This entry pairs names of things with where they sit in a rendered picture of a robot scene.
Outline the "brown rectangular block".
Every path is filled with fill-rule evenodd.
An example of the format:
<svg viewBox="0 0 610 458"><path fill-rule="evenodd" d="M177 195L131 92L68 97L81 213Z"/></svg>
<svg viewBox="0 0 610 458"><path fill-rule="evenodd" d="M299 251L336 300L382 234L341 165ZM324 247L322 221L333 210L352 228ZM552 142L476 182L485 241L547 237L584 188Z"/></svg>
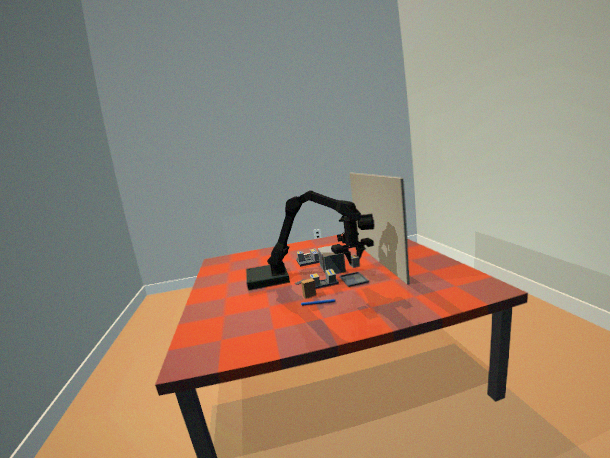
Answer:
<svg viewBox="0 0 610 458"><path fill-rule="evenodd" d="M315 281L313 279L301 281L301 285L302 285L303 297L305 299L317 296L316 288L315 288Z"/></svg>

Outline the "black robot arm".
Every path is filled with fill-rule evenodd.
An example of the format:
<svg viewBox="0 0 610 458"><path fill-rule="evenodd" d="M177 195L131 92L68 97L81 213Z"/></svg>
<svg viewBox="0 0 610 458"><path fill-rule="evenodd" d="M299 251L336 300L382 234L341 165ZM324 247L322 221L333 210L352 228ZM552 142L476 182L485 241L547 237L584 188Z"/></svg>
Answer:
<svg viewBox="0 0 610 458"><path fill-rule="evenodd" d="M267 260L271 267L271 276L285 274L285 266L282 259L284 259L284 256L288 254L288 249L290 246L287 246L287 241L292 224L302 204L308 200L332 208L338 213L342 214L339 222L344 222L345 232L357 231L357 221L358 228L361 230L372 230L375 228L373 214L361 215L361 213L357 210L355 203L351 201L336 200L311 190L299 197L294 196L286 201L286 216L280 236L277 244L271 252L270 258Z"/></svg>

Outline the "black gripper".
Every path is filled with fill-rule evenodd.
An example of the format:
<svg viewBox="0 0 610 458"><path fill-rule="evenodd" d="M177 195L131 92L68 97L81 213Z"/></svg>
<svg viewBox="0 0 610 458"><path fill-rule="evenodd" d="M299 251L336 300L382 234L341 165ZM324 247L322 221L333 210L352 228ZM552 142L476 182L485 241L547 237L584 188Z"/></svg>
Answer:
<svg viewBox="0 0 610 458"><path fill-rule="evenodd" d="M335 254L343 253L347 257L349 264L352 265L351 260L351 252L349 248L356 248L357 256L361 259L364 250L366 250L365 245L368 247L374 246L374 241L370 238L361 239L361 242L358 240L358 230L354 232L344 232L345 235L345 244L346 245L332 245L331 251Z"/></svg>

